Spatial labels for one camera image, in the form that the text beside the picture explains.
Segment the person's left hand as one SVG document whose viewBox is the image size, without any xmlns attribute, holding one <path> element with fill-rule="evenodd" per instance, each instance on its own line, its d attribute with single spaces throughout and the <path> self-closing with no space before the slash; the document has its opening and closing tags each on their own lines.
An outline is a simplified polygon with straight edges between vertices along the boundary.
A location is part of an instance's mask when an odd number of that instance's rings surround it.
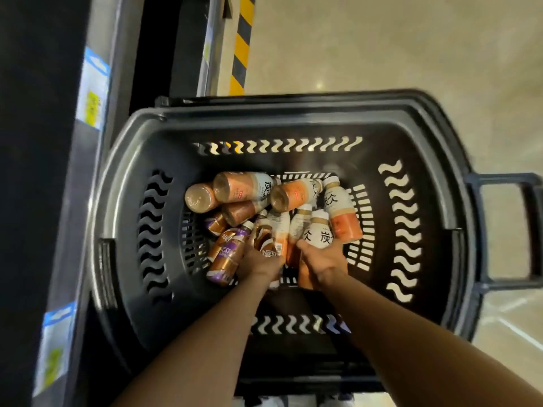
<svg viewBox="0 0 543 407">
<path fill-rule="evenodd" d="M 240 264 L 237 268 L 236 275 L 238 279 L 238 286 L 248 282 L 256 282 L 258 285 L 268 288 L 272 282 L 280 277 L 282 267 L 244 267 L 243 256 L 240 260 Z"/>
</svg>

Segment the person's right hand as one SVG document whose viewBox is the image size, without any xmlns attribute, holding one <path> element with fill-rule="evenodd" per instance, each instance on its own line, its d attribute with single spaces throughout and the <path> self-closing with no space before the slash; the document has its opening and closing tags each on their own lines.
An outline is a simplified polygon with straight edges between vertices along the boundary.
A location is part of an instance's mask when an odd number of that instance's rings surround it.
<svg viewBox="0 0 543 407">
<path fill-rule="evenodd" d="M 314 290 L 327 292 L 335 281 L 348 275 L 348 262 L 343 255 L 343 244 L 334 239 L 326 248 L 315 247 L 315 259 L 305 260 L 309 267 Z"/>
</svg>

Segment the white-label tea bottle with characters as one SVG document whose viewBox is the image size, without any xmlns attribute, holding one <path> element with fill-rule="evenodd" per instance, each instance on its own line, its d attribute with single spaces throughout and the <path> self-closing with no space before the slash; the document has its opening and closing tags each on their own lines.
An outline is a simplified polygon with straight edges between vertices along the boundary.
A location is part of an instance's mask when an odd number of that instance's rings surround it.
<svg viewBox="0 0 543 407">
<path fill-rule="evenodd" d="M 329 214 L 324 209 L 313 211 L 310 222 L 302 232 L 300 239 L 316 248 L 326 248 L 332 243 L 333 238 L 333 232 L 329 227 Z M 298 286 L 305 290 L 314 289 L 309 267 L 302 252 L 298 267 Z"/>
</svg>

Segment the brown-label coffee bottle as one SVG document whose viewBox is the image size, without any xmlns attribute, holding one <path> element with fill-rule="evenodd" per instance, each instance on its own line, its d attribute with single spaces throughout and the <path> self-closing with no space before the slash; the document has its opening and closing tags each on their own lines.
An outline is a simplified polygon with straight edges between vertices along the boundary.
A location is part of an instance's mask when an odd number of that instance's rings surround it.
<svg viewBox="0 0 543 407">
<path fill-rule="evenodd" d="M 276 290 L 281 284 L 281 277 L 288 253 L 288 234 L 290 216 L 288 212 L 276 212 L 271 210 L 263 218 L 257 220 L 257 235 L 255 247 L 264 255 L 272 254 L 282 256 L 285 263 L 280 272 L 280 277 L 268 287 L 269 290 Z"/>
</svg>

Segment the person's right forearm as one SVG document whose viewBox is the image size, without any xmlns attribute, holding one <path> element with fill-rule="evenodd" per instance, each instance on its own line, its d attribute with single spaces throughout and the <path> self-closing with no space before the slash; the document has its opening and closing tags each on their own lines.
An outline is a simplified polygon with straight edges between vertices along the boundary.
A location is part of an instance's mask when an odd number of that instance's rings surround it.
<svg viewBox="0 0 543 407">
<path fill-rule="evenodd" d="M 320 288 L 398 407 L 543 407 L 543 394 L 469 342 L 341 271 Z"/>
</svg>

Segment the person's left forearm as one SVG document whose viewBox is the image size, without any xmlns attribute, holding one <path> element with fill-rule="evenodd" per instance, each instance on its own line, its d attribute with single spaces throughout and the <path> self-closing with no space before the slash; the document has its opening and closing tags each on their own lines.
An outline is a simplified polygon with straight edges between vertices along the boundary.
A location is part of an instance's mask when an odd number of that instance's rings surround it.
<svg viewBox="0 0 543 407">
<path fill-rule="evenodd" d="M 257 307 L 274 277 L 250 272 L 170 343 L 111 407 L 229 407 Z"/>
</svg>

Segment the small purple-label coffee bottle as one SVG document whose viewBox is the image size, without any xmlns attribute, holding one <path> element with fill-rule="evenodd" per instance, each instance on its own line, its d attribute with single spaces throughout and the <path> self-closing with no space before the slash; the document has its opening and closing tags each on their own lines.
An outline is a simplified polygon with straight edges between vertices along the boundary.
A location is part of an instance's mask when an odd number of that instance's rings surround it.
<svg viewBox="0 0 543 407">
<path fill-rule="evenodd" d="M 205 227 L 213 236 L 219 237 L 230 227 L 222 211 L 215 212 L 204 220 Z"/>
</svg>

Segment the pile of white-label tea bottles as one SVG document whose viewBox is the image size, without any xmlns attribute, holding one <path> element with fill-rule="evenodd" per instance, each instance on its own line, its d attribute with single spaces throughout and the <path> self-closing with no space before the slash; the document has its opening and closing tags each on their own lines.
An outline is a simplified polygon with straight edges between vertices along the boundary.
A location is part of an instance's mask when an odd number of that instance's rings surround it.
<svg viewBox="0 0 543 407">
<path fill-rule="evenodd" d="M 247 220 L 263 218 L 271 210 L 290 216 L 286 265 L 297 268 L 300 251 L 296 246 L 310 222 L 311 213 L 322 201 L 329 214 L 333 237 L 344 244 L 363 238 L 354 203 L 349 191 L 337 176 L 330 173 L 271 176 L 265 172 L 220 172 L 209 183 L 197 183 L 185 192 L 186 207 L 203 214 L 217 208 L 222 211 L 229 229 L 217 237 L 207 253 L 212 263 L 220 246 L 220 237 L 234 232 Z"/>
</svg>

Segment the black plastic shopping basket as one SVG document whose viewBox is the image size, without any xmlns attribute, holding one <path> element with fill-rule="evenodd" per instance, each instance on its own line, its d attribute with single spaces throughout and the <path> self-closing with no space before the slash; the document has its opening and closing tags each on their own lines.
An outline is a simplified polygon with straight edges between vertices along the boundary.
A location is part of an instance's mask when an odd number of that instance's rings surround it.
<svg viewBox="0 0 543 407">
<path fill-rule="evenodd" d="M 184 201 L 222 171 L 338 177 L 364 234 L 344 248 L 349 274 L 472 339 L 488 274 L 479 177 L 430 95 L 161 98 L 119 134 L 92 222 L 94 302 L 130 373 L 236 283 L 205 279 L 213 213 Z"/>
</svg>

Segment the blue and yellow price label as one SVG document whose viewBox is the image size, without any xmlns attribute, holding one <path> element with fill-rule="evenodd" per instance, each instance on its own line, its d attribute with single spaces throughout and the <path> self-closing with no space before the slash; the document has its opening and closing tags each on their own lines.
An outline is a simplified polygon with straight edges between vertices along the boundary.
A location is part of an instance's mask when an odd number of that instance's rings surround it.
<svg viewBox="0 0 543 407">
<path fill-rule="evenodd" d="M 76 119 L 98 131 L 104 129 L 110 74 L 110 66 L 91 48 L 85 47 Z"/>
<path fill-rule="evenodd" d="M 35 398 L 67 373 L 77 303 L 72 301 L 44 313 L 32 397 Z"/>
</svg>

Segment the dark store shelf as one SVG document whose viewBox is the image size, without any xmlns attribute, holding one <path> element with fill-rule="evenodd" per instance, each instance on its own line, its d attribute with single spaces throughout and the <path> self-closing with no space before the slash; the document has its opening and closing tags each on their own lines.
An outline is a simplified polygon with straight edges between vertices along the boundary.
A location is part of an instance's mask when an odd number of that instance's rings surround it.
<svg viewBox="0 0 543 407">
<path fill-rule="evenodd" d="M 104 339 L 87 235 L 128 118 L 145 0 L 0 0 L 0 407 L 86 407 Z M 85 47 L 111 69 L 103 131 L 76 119 Z M 77 303 L 67 373 L 33 398 L 44 313 Z"/>
</svg>

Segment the yellow black striped post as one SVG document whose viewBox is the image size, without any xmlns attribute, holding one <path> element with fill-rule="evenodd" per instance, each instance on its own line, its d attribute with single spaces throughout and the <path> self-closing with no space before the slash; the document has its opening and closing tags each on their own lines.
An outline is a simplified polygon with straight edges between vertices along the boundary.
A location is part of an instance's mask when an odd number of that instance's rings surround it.
<svg viewBox="0 0 543 407">
<path fill-rule="evenodd" d="M 256 0 L 240 0 L 236 39 L 234 41 L 234 60 L 229 81 L 229 96 L 242 96 L 245 94 L 255 2 Z"/>
</svg>

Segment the grey metal shelf rail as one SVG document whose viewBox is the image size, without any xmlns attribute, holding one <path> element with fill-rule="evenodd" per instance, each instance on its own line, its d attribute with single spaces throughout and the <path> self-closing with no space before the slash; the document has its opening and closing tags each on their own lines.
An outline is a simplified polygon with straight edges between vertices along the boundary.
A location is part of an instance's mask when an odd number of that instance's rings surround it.
<svg viewBox="0 0 543 407">
<path fill-rule="evenodd" d="M 227 0 L 210 0 L 199 70 L 197 96 L 215 96 L 218 90 Z"/>
</svg>

